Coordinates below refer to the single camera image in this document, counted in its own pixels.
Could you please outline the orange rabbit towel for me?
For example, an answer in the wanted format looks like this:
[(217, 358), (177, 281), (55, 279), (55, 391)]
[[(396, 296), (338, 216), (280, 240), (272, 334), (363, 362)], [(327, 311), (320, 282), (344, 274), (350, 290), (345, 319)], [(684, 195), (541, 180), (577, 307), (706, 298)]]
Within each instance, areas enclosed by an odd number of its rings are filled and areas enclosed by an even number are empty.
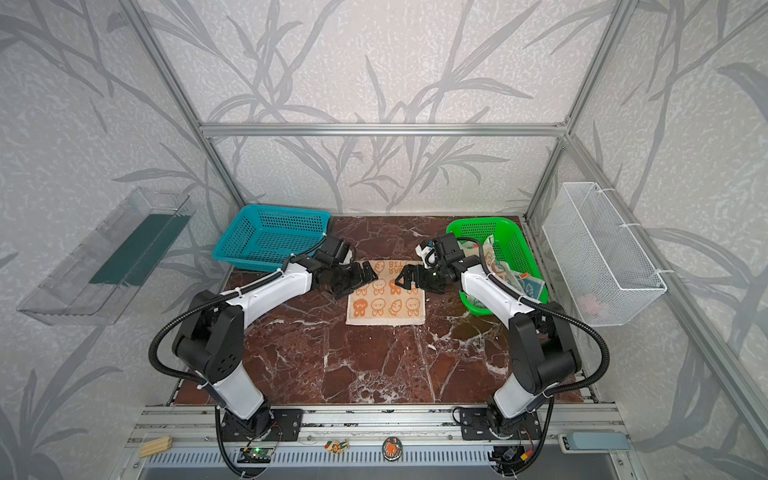
[(416, 261), (371, 260), (378, 279), (348, 297), (346, 324), (352, 326), (419, 326), (426, 320), (425, 292), (404, 290), (394, 281)]

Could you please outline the green plastic basket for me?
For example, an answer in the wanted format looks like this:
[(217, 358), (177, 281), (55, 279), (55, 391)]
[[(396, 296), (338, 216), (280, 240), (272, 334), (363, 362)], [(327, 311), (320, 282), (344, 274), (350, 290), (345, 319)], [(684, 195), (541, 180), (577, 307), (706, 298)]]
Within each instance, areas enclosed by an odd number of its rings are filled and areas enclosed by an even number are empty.
[(499, 261), (506, 262), (514, 271), (542, 279), (522, 230), (510, 219), (487, 217), (454, 220), (446, 232), (453, 233), (457, 238), (467, 237), (478, 241), (493, 236), (494, 253)]

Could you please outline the teal plastic basket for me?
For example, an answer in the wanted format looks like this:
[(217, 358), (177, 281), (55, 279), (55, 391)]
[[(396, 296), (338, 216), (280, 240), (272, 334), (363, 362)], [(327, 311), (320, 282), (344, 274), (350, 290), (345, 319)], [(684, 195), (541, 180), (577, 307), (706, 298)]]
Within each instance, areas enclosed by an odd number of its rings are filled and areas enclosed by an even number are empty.
[(320, 210), (249, 205), (234, 217), (212, 257), (240, 270), (274, 271), (292, 254), (317, 244), (331, 218)]

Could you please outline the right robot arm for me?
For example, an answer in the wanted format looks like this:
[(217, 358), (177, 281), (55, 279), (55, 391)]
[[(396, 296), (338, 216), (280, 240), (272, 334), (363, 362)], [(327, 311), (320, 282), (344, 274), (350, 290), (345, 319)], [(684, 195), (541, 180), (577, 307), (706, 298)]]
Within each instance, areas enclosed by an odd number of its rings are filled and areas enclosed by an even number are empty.
[[(542, 303), (499, 277), (485, 261), (482, 242), (447, 233), (423, 242), (417, 255), (422, 262), (402, 268), (395, 280), (398, 287), (443, 294), (456, 284), (507, 330), (509, 376), (488, 403), (495, 420), (531, 414), (544, 401), (586, 388), (607, 373), (610, 350), (597, 330), (566, 314), (559, 304)], [(574, 329), (592, 338), (600, 363), (585, 379), (569, 383), (567, 379), (581, 369)]]

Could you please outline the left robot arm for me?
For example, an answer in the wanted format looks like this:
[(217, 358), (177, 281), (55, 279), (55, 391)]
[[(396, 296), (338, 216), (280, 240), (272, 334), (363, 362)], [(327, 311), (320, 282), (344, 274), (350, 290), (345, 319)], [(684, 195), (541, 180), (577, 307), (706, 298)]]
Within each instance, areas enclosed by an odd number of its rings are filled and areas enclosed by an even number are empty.
[(149, 363), (163, 375), (197, 383), (234, 417), (255, 420), (269, 408), (244, 367), (248, 328), (276, 307), (313, 290), (325, 289), (344, 299), (377, 279), (368, 261), (354, 259), (348, 242), (325, 235), (269, 275), (219, 294), (205, 290), (196, 295), (187, 311), (155, 335)]

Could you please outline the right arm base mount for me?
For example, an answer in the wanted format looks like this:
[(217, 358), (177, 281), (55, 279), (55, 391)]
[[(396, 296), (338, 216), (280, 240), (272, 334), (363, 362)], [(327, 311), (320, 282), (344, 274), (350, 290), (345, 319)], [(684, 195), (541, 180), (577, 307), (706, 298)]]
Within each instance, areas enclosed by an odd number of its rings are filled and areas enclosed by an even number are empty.
[(504, 417), (495, 407), (456, 407), (454, 420), (466, 441), (539, 440), (543, 421), (536, 413)]

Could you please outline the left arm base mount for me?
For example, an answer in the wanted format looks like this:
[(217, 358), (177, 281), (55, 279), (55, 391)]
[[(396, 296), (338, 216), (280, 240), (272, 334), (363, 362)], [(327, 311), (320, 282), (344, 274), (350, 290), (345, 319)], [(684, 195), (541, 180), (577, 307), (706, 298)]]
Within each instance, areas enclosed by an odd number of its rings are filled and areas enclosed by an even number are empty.
[(219, 437), (224, 442), (295, 442), (299, 436), (302, 416), (302, 409), (262, 408), (250, 419), (244, 420), (225, 410), (220, 422)]

